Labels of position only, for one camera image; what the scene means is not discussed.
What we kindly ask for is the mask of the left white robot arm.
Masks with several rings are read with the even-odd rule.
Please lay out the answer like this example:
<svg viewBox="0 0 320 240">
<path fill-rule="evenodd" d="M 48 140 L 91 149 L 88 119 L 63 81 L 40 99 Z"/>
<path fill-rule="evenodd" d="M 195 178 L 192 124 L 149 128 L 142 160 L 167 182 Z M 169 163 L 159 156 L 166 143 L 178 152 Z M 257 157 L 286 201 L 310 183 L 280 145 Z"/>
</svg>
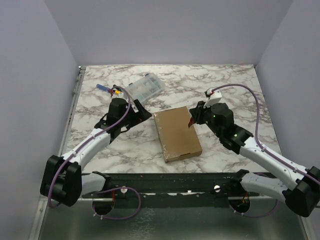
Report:
<svg viewBox="0 0 320 240">
<path fill-rule="evenodd" d="M 108 112 L 95 124 L 91 133 L 75 148 L 62 156 L 52 155 L 46 162 L 40 194 L 59 204 L 71 207 L 86 194 L 106 197 L 111 190 L 109 176 L 93 171 L 83 173 L 85 166 L 121 133 L 148 120 L 152 114 L 139 102 L 114 98 Z"/>
</svg>

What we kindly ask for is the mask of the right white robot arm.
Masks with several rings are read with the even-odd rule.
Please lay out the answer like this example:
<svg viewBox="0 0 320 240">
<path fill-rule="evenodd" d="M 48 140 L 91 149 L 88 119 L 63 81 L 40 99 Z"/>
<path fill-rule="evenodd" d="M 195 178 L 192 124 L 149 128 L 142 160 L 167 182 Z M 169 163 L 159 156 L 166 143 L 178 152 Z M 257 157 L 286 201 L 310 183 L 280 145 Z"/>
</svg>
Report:
<svg viewBox="0 0 320 240">
<path fill-rule="evenodd" d="M 268 178 L 240 170 L 229 184 L 234 195 L 262 194 L 284 202 L 301 217 L 310 216 L 320 201 L 319 168 L 306 168 L 260 143 L 250 131 L 235 124 L 233 111 L 226 103 L 206 107 L 204 101 L 199 101 L 189 112 L 189 126 L 207 125 L 223 147 L 252 160 L 274 176 Z"/>
</svg>

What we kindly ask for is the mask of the red black utility knife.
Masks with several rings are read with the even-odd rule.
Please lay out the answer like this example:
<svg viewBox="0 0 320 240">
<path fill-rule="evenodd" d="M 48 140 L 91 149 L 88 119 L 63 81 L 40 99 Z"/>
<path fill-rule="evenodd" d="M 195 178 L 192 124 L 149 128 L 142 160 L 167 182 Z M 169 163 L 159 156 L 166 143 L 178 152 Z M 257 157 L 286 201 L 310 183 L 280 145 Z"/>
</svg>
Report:
<svg viewBox="0 0 320 240">
<path fill-rule="evenodd" d="M 197 122 L 191 117 L 189 122 L 188 122 L 188 128 L 191 128 L 194 124 L 196 124 Z"/>
</svg>

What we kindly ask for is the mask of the brown cardboard express box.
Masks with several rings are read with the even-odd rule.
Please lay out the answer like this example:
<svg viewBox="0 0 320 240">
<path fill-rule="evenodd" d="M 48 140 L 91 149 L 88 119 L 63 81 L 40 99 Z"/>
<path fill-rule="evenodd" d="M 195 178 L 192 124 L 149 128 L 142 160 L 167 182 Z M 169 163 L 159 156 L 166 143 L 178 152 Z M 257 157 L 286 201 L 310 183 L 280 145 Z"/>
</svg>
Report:
<svg viewBox="0 0 320 240">
<path fill-rule="evenodd" d="M 198 157 L 203 149 L 186 106 L 167 109 L 154 114 L 165 163 Z"/>
</svg>

